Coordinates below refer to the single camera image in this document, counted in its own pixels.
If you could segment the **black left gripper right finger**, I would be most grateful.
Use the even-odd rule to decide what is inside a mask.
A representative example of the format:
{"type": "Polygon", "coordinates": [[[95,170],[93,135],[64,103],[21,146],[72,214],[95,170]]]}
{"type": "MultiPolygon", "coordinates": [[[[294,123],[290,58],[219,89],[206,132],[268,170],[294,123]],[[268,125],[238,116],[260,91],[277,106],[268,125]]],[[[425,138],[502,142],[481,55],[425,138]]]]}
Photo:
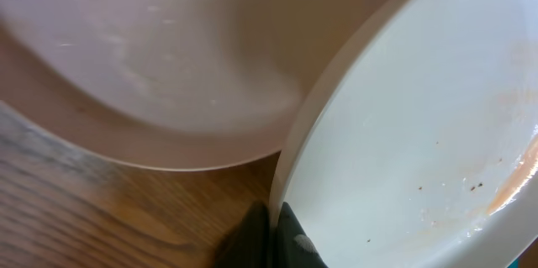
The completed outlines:
{"type": "Polygon", "coordinates": [[[278,217],[272,253],[273,268],[327,268],[287,202],[278,217]]]}

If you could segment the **white plate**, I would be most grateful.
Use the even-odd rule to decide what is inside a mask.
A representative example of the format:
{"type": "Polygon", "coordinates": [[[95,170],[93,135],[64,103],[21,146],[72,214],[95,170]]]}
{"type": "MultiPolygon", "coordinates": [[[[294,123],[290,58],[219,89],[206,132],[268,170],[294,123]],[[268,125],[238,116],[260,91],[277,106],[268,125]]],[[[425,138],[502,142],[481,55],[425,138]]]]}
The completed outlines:
{"type": "Polygon", "coordinates": [[[282,149],[329,267],[506,267],[537,237],[537,0],[389,0],[341,47],[282,149]]]}
{"type": "Polygon", "coordinates": [[[1,100],[89,153],[200,171],[278,152],[387,0],[1,0],[1,100]]]}

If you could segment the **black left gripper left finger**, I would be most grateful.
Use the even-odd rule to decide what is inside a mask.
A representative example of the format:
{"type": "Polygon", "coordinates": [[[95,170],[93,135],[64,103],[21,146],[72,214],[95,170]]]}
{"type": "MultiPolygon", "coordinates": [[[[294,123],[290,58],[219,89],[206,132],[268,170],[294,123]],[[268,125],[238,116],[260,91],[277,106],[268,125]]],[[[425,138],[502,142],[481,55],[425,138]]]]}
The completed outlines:
{"type": "Polygon", "coordinates": [[[253,202],[241,221],[217,245],[213,268],[265,268],[270,239],[269,212],[253,202]]]}

